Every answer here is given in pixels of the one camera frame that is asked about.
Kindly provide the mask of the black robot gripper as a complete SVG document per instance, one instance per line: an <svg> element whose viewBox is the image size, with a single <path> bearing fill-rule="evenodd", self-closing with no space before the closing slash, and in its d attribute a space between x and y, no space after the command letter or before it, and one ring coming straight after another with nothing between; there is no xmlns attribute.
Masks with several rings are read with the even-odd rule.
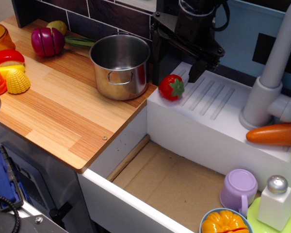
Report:
<svg viewBox="0 0 291 233"><path fill-rule="evenodd" d="M215 41L214 32L225 29L216 28L214 18L224 0L180 0L178 15L163 12L153 14L152 54L153 84L159 85L169 71L168 46L188 53L197 61L189 71L189 83L195 83L207 70L216 70L224 49Z"/></svg>

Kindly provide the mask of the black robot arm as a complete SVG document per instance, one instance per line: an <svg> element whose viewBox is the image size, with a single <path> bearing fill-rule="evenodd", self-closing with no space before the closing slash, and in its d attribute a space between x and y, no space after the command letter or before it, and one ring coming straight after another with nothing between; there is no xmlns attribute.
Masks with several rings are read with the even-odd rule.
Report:
<svg viewBox="0 0 291 233"><path fill-rule="evenodd" d="M229 19L227 1L180 0L178 6L177 15L156 11L152 16L154 85L159 85L181 62L192 65L189 82L195 83L206 70L216 70L225 54L214 35L225 30L229 22L216 27L214 20L219 7Z"/></svg>

